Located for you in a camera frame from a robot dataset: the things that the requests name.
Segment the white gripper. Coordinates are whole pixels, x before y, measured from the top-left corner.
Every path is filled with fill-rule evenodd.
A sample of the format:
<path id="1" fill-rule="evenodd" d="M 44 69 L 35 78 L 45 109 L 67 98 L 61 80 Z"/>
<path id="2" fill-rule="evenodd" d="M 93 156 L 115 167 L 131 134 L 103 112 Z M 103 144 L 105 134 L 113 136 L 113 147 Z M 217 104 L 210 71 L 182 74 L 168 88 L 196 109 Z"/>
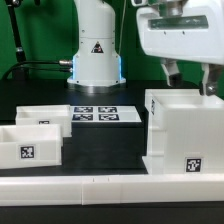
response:
<path id="1" fill-rule="evenodd" d="M 176 60 L 207 63 L 199 91 L 217 94 L 224 65 L 224 0 L 185 0 L 182 15 L 175 17 L 161 17 L 153 6 L 141 7 L 136 20 L 143 51 L 162 58 L 169 86 L 182 84 Z"/>

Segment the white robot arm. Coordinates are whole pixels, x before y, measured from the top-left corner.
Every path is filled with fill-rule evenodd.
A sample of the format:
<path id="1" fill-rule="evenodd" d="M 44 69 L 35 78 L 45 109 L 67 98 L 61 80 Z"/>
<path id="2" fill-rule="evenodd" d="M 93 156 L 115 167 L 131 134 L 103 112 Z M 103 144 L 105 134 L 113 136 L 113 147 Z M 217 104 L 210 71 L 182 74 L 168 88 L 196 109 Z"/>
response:
<path id="1" fill-rule="evenodd" d="M 115 11 L 104 0 L 74 0 L 79 48 L 71 60 L 70 86 L 100 92 L 125 83 L 115 50 Z M 177 63 L 198 62 L 200 91 L 213 95 L 224 68 L 224 0 L 131 0 L 137 8 L 140 45 L 160 59 L 167 84 L 182 81 Z"/>

